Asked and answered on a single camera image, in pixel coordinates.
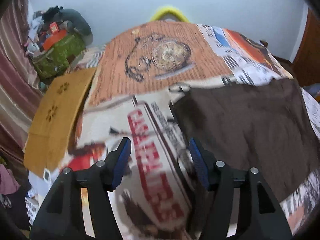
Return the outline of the dark brown small garment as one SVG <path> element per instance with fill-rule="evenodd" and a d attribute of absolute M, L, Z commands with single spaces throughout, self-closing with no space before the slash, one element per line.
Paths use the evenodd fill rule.
<path fill-rule="evenodd" d="M 193 88 L 172 110 L 187 139 L 196 138 L 232 168 L 256 167 L 277 200 L 319 167 L 319 139 L 294 80 Z"/>

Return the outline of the small white device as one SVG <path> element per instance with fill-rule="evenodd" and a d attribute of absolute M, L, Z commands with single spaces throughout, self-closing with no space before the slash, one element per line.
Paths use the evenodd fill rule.
<path fill-rule="evenodd" d="M 48 169 L 44 169 L 43 171 L 43 179 L 46 183 L 50 183 L 51 180 L 51 172 Z"/>

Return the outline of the pink cloth pile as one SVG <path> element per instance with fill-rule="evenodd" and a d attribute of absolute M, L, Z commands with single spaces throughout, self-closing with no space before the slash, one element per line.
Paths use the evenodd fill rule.
<path fill-rule="evenodd" d="M 13 194 L 20 188 L 20 184 L 15 179 L 12 170 L 7 169 L 3 164 L 0 167 L 0 178 L 0 194 Z"/>

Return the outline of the striped maroon curtain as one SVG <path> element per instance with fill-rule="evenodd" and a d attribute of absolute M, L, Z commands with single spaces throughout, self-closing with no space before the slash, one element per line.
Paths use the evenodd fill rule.
<path fill-rule="evenodd" d="M 23 163 L 23 148 L 42 93 L 27 58 L 28 0 L 5 0 L 1 6 L 1 153 Z"/>

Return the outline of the printed newspaper-pattern bed cover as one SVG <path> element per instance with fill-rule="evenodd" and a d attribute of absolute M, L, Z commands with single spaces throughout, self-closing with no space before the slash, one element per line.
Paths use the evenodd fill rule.
<path fill-rule="evenodd" d="M 296 81 L 262 44 L 184 22 L 125 31 L 106 45 L 95 68 L 31 239 L 200 239 L 213 193 L 197 177 L 173 104 L 193 88 Z M 319 104 L 300 88 L 319 139 Z M 319 167 L 277 201 L 291 239 L 311 231 Z"/>

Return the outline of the blue-grey cloth on floor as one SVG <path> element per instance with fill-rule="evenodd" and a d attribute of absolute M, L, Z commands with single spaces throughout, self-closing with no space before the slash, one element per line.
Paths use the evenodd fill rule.
<path fill-rule="evenodd" d="M 320 83 L 314 83 L 309 86 L 304 86 L 306 90 L 318 103 L 320 103 Z"/>

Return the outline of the green fabric storage bag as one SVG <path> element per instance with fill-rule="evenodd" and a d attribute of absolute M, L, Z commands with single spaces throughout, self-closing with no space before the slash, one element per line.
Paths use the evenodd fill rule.
<path fill-rule="evenodd" d="M 44 54 L 32 59 L 32 63 L 40 80 L 49 80 L 62 75 L 84 49 L 80 35 L 68 34 Z"/>

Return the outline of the brown wooden door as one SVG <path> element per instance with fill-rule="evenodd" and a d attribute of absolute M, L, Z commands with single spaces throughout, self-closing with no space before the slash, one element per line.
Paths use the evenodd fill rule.
<path fill-rule="evenodd" d="M 320 78 L 320 28 L 319 19 L 308 9 L 303 39 L 292 64 L 292 70 L 300 86 L 319 83 Z"/>

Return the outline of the orange box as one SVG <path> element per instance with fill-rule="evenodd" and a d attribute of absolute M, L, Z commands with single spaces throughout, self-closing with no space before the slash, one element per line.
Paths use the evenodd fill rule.
<path fill-rule="evenodd" d="M 59 42 L 61 39 L 63 39 L 67 35 L 67 30 L 63 29 L 54 35 L 49 36 L 43 43 L 43 49 L 49 50 L 54 44 Z"/>

